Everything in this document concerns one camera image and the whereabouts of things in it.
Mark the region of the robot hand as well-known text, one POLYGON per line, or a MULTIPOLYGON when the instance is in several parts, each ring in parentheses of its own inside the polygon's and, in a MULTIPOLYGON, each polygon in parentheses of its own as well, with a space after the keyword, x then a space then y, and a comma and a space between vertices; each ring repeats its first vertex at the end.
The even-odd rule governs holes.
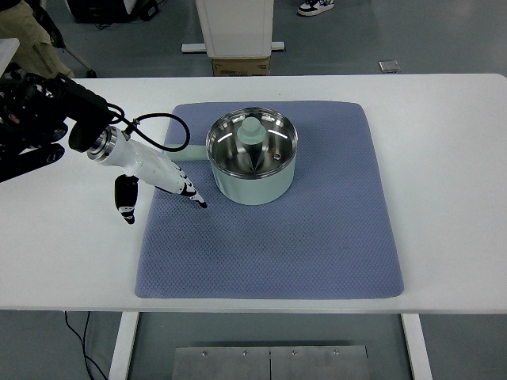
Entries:
POLYGON ((186 173, 168 155, 141 142, 119 137, 105 145, 97 160, 101 165, 122 168, 124 174, 115 180, 115 205, 129 224, 135 222, 138 181, 184 196, 202 208, 207 206, 186 173))

